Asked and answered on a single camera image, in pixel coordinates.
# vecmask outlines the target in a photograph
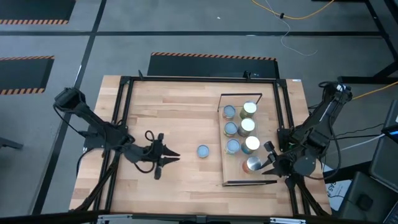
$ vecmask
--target yellow and black hazard stripe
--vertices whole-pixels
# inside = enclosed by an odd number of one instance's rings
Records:
[[[0,95],[43,93],[45,88],[21,88],[15,90],[0,90]]]
[[[68,20],[63,19],[0,19],[3,25],[65,25]]]
[[[272,60],[277,61],[272,57],[251,57],[251,56],[236,56],[236,55],[212,55],[212,54],[190,54],[190,53],[167,53],[167,52],[152,52],[151,55],[159,56],[181,56],[181,57],[205,57],[205,58],[231,58],[231,59],[251,59],[251,60]]]
[[[0,60],[55,59],[54,56],[0,57]]]

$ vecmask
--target gray floor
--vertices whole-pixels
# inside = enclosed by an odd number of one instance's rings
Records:
[[[274,10],[291,16],[303,16],[324,5],[307,0],[269,0]],[[100,0],[79,0],[66,26],[10,26],[3,30],[91,30]],[[398,49],[398,25],[382,1],[372,4]],[[293,31],[377,30],[364,4],[333,3],[319,15],[302,21],[287,22]],[[109,0],[99,26],[101,31],[285,31],[285,24],[250,0]],[[0,216],[30,212],[60,120],[51,105],[63,87],[73,85],[88,37],[0,37],[0,57],[55,55],[49,84],[41,95],[0,96],[0,136],[23,142],[21,151],[0,151]],[[140,36],[97,37],[81,84],[87,102],[95,106],[103,75],[146,73],[151,52],[194,52],[206,54],[252,55],[278,58],[281,78],[302,79],[307,103],[320,101],[317,84],[340,75],[371,76],[393,59],[381,38],[361,37],[286,37],[284,42],[305,54],[304,57],[280,43],[280,37],[243,36]],[[379,85],[353,85],[355,95],[379,88]],[[398,87],[346,105],[335,123],[342,133],[384,122],[389,104],[398,98]],[[87,125],[72,118],[77,129]],[[365,132],[377,133],[378,129]],[[341,140],[345,147],[362,139]],[[343,152],[343,166],[371,159],[376,142]],[[83,139],[68,130],[55,170],[45,213],[65,212],[75,184],[76,161]],[[331,146],[328,165],[334,167],[337,156]]]

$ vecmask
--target wooden tray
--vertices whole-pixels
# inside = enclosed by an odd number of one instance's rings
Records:
[[[241,124],[241,117],[239,116],[239,112],[242,109],[242,106],[235,106],[236,114],[234,119],[232,120],[238,127]],[[276,178],[271,175],[262,175],[262,173],[266,170],[273,168],[272,166],[267,166],[261,170],[255,171],[253,174],[247,174],[243,171],[242,165],[249,157],[257,156],[260,158],[261,162],[265,162],[267,160],[268,152],[264,148],[263,142],[264,140],[259,138],[257,135],[257,122],[256,115],[254,114],[253,120],[256,123],[256,127],[250,133],[250,136],[258,137],[260,140],[260,148],[256,150],[256,152],[247,155],[243,153],[240,149],[234,155],[227,154],[225,151],[226,143],[230,139],[237,139],[240,144],[245,140],[245,137],[241,137],[238,133],[236,133],[233,137],[229,138],[224,134],[224,126],[226,123],[230,122],[223,117],[224,107],[220,107],[218,110],[218,118],[220,122],[220,139],[221,139],[221,158],[223,163],[223,186],[235,186],[235,185],[262,185],[262,184],[274,184],[276,183]]]

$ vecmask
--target black floor mat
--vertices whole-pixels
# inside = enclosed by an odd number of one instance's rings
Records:
[[[54,56],[0,58],[0,95],[43,93]]]
[[[75,0],[0,0],[0,24],[67,24]]]
[[[152,53],[147,75],[242,77],[244,71],[252,78],[279,78],[275,58],[166,52]]]

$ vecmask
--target wooden table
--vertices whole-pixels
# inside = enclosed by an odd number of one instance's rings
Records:
[[[111,121],[120,76],[105,76],[99,91],[95,113]],[[295,125],[308,116],[307,103],[300,80],[287,80],[289,98]],[[147,130],[155,135],[164,133],[164,143],[181,154],[181,160],[166,165],[160,180],[153,172],[140,173],[122,156],[114,190],[111,212],[155,214],[207,214],[248,216],[291,216],[289,192],[283,179],[277,184],[223,187],[221,168],[220,130],[217,104],[221,93],[262,93],[260,106],[267,109],[262,129],[270,136],[277,151],[278,128],[272,85],[263,83],[204,83],[204,82],[134,82],[127,125],[136,144],[149,145],[144,137]],[[284,112],[282,89],[280,100]],[[199,145],[206,144],[210,155],[197,156]],[[87,154],[80,166],[70,208],[79,206],[93,190],[100,176],[102,150]],[[139,162],[142,169],[149,163]],[[322,176],[318,162],[315,177]],[[324,210],[331,212],[324,181],[305,180],[309,191]],[[100,208],[108,188],[105,187]],[[296,187],[298,208],[303,213],[302,200]]]

